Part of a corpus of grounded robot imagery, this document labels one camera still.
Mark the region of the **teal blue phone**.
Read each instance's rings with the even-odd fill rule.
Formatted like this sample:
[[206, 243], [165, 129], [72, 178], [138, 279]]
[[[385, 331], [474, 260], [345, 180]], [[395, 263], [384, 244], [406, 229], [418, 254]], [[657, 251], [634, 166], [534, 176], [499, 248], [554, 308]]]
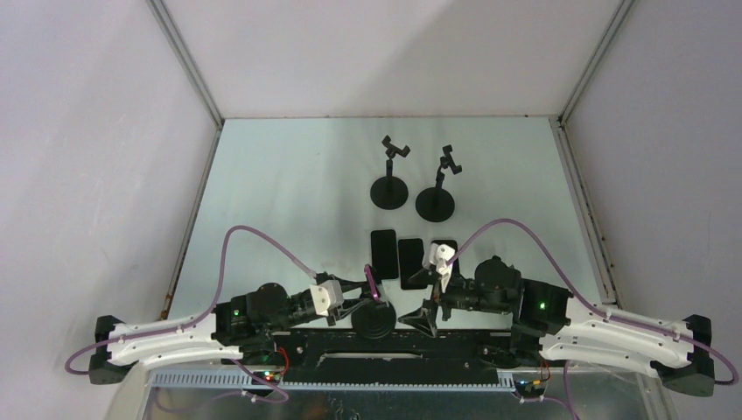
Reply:
[[396, 231], [374, 230], [370, 233], [372, 267], [380, 280], [394, 280], [399, 274]]

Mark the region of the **black phone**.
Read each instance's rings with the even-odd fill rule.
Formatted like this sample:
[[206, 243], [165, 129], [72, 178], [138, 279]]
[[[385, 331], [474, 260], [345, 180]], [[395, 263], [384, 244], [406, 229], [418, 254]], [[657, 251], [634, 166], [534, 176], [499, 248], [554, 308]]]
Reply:
[[[435, 245], [436, 247], [440, 245], [445, 245], [446, 247], [451, 249], [451, 251], [449, 252], [449, 255], [446, 258], [447, 262], [449, 262], [451, 258], [459, 251], [459, 244], [453, 239], [442, 239], [442, 238], [433, 239], [431, 241], [431, 244]], [[450, 269], [454, 277], [459, 277], [461, 275], [460, 267], [459, 267], [459, 260], [451, 262]]]
[[420, 238], [404, 238], [397, 243], [401, 289], [405, 290], [405, 278], [423, 268], [424, 241]]

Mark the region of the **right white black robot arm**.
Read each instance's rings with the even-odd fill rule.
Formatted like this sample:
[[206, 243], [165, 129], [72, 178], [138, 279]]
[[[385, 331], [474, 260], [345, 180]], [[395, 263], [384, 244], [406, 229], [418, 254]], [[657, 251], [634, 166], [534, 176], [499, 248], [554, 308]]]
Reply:
[[506, 345], [483, 345], [479, 353], [497, 368], [551, 361], [583, 361], [657, 378], [686, 396], [710, 397], [715, 387], [711, 322], [691, 315], [678, 322], [653, 321], [630, 312], [584, 306], [568, 289], [522, 277], [497, 255], [480, 263], [472, 278], [453, 273], [447, 283], [433, 269], [415, 275], [432, 284], [430, 298], [401, 316], [400, 323], [436, 337], [437, 320], [455, 310], [509, 315]]

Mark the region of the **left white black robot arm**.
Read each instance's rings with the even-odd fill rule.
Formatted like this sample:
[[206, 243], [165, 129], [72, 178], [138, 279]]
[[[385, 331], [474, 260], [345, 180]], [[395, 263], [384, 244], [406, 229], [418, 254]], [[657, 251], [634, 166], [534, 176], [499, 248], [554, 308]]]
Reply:
[[334, 326], [381, 300], [381, 282], [367, 268], [360, 282], [321, 273], [316, 283], [294, 295], [279, 283], [265, 283], [207, 314], [169, 321], [133, 325], [101, 316], [86, 375], [94, 385], [108, 385], [121, 382], [135, 365], [149, 370], [194, 361], [266, 364], [278, 351], [277, 333], [319, 319]]

